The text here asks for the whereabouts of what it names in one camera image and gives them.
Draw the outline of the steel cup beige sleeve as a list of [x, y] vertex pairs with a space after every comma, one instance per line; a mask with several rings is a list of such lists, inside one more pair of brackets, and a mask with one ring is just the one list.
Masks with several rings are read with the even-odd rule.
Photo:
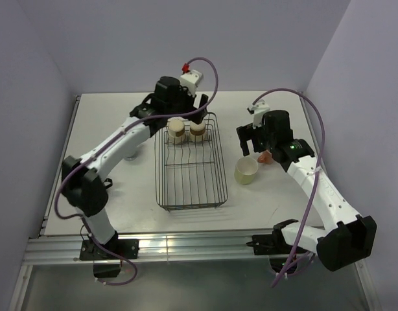
[[197, 124], [193, 121], [189, 125], [189, 139], [194, 143], [201, 143], [206, 137], [205, 122]]

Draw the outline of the steel cup brown base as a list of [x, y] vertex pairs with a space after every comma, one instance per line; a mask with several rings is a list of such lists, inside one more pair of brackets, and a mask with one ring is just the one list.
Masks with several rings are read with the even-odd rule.
[[169, 142], [182, 144], [186, 140], [185, 124], [180, 119], [170, 119], [167, 124]]

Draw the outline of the pale yellow mug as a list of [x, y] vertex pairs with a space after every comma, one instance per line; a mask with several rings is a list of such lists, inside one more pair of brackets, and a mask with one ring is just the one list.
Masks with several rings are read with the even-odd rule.
[[239, 185], [250, 184], [254, 180], [258, 169], [258, 162], [254, 158], [250, 156], [240, 158], [235, 165], [235, 181]]

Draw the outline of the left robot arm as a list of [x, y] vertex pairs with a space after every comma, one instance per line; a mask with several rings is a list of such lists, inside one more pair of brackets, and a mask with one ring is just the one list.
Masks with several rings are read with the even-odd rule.
[[107, 139], [79, 158], [66, 157], [62, 162], [61, 194], [87, 223], [96, 238], [95, 252], [104, 259], [117, 253], [117, 232], [112, 227], [105, 206], [108, 174], [137, 147], [167, 125], [172, 117], [202, 121], [207, 95], [194, 106], [196, 89], [203, 75], [192, 70], [179, 78], [163, 76], [153, 93], [148, 94]]

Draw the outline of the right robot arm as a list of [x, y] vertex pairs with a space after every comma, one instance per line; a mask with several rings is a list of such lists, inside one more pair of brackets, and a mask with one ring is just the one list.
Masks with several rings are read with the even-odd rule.
[[322, 220], [322, 229], [295, 219], [276, 224], [269, 242], [263, 244], [269, 254], [297, 250], [310, 251], [329, 270], [340, 268], [371, 255], [377, 224], [371, 216], [362, 216], [339, 193], [318, 165], [318, 157], [304, 139], [294, 138], [290, 115], [285, 110], [249, 109], [253, 121], [237, 128], [240, 147], [249, 155], [268, 151], [273, 160], [294, 179], [308, 196]]

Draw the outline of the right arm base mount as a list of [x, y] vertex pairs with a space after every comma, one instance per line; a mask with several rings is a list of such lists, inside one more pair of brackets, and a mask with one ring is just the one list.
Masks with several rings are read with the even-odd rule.
[[252, 235], [246, 246], [253, 249], [255, 256], [262, 255], [289, 255], [294, 243], [287, 244], [279, 231], [269, 234]]

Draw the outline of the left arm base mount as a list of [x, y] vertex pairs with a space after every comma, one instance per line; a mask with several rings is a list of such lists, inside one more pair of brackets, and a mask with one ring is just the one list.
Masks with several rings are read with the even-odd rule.
[[[139, 251], [138, 239], [118, 239], [118, 244], [111, 250], [126, 259], [136, 259]], [[92, 240], [83, 240], [79, 259], [81, 261], [113, 260], [117, 257], [101, 250]]]

